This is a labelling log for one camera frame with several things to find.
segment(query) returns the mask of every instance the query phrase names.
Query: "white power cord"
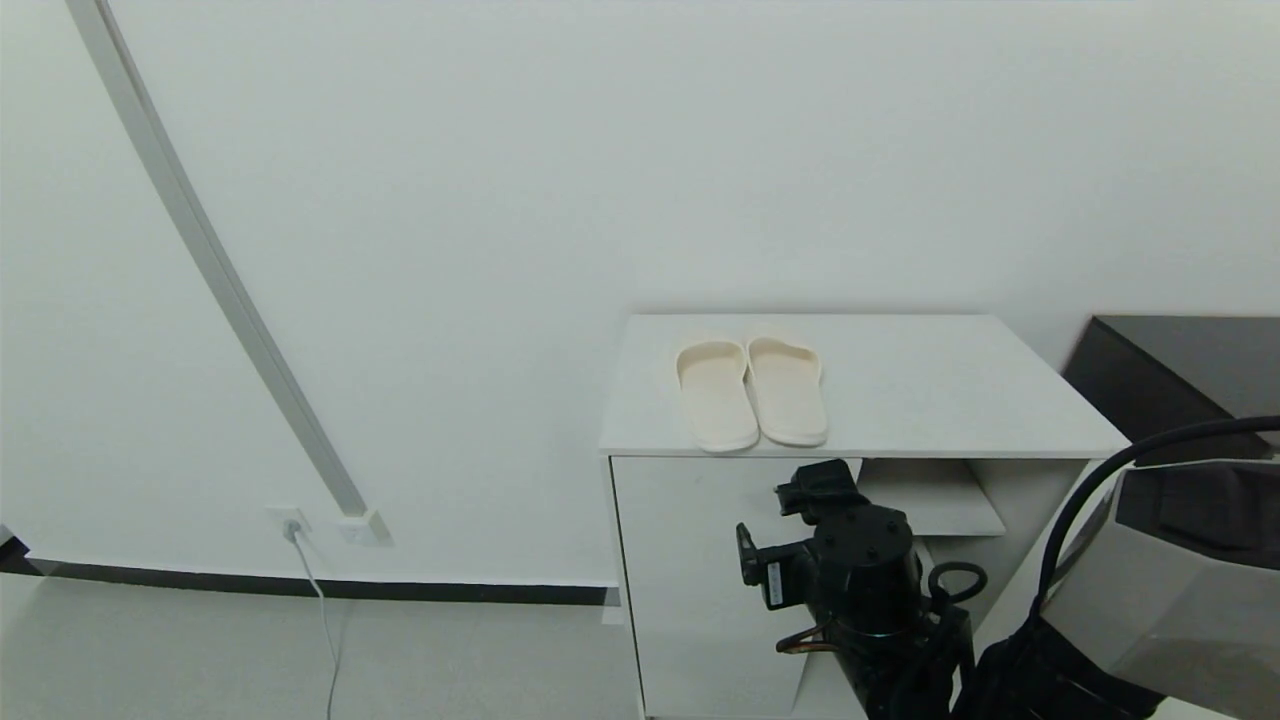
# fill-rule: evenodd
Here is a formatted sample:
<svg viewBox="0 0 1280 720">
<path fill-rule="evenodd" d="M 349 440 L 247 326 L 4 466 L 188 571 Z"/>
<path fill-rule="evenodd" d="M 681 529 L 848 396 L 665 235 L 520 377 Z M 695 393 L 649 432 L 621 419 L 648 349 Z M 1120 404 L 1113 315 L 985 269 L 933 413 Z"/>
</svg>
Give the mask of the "white power cord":
<svg viewBox="0 0 1280 720">
<path fill-rule="evenodd" d="M 324 623 L 324 639 L 329 644 L 329 657 L 333 659 L 333 676 L 329 679 L 329 701 L 325 703 L 324 716 L 325 720 L 333 720 L 333 691 L 338 687 L 338 651 L 333 646 L 333 635 L 329 634 L 329 616 L 324 609 L 324 591 L 320 589 L 320 583 L 316 583 L 316 577 L 311 574 L 311 565 L 307 564 L 307 556 L 302 552 L 302 546 L 298 544 L 298 533 L 301 532 L 302 524 L 297 520 L 284 523 L 284 539 L 289 541 L 293 550 L 298 551 L 298 560 L 302 561 L 302 569 L 307 573 L 307 580 L 311 582 L 311 588 L 320 597 L 320 621 Z"/>
</svg>

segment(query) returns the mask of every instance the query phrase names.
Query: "black tabletop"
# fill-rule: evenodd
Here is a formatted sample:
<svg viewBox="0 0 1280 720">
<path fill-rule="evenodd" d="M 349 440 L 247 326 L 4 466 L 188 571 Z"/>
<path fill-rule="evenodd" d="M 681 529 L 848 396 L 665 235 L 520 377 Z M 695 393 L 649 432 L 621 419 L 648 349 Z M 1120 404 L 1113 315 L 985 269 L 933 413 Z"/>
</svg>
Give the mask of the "black tabletop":
<svg viewBox="0 0 1280 720">
<path fill-rule="evenodd" d="M 1280 318 L 1097 318 L 1235 418 L 1280 414 Z M 1280 447 L 1280 433 L 1262 436 Z"/>
</svg>

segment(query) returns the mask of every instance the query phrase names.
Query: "label sticker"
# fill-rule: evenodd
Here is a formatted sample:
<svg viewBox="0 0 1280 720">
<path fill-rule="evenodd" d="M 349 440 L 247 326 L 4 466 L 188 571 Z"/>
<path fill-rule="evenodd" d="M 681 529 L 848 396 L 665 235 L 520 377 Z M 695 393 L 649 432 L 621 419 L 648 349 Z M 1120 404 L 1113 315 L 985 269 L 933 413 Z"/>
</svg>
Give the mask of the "label sticker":
<svg viewBox="0 0 1280 720">
<path fill-rule="evenodd" d="M 769 606 L 782 605 L 782 566 L 769 562 Z"/>
</svg>

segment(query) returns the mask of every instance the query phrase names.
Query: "cabinet door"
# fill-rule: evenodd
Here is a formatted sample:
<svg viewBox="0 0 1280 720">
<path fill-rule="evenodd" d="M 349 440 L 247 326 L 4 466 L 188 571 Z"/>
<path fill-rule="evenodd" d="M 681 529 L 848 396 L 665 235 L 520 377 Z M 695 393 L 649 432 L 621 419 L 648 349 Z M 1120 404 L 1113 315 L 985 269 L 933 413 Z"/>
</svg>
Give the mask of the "cabinet door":
<svg viewBox="0 0 1280 720">
<path fill-rule="evenodd" d="M 650 716 L 787 717 L 804 656 L 774 643 L 813 625 L 742 584 L 733 528 L 756 546 L 810 537 L 773 488 L 812 460 L 613 457 L 623 570 Z"/>
</svg>

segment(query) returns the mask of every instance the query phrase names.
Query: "white cabinet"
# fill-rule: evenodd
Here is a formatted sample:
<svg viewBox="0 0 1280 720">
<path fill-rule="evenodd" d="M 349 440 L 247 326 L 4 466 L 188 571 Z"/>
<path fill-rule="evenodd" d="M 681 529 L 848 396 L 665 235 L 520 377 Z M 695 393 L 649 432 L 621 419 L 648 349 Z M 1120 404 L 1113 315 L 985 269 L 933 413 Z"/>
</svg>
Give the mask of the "white cabinet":
<svg viewBox="0 0 1280 720">
<path fill-rule="evenodd" d="M 675 355 L 707 336 L 781 325 L 823 357 L 831 432 L 818 448 L 767 439 L 709 456 L 680 414 Z M 908 514 L 925 562 L 983 564 L 980 623 L 1085 464 L 1125 439 L 987 316 L 639 315 L 602 434 L 621 596 L 650 717 L 858 717 L 831 657 L 774 643 L 812 625 L 742 585 L 733 528 L 772 546 L 809 537 L 773 488 L 800 465 L 850 462 L 874 502 Z"/>
</svg>

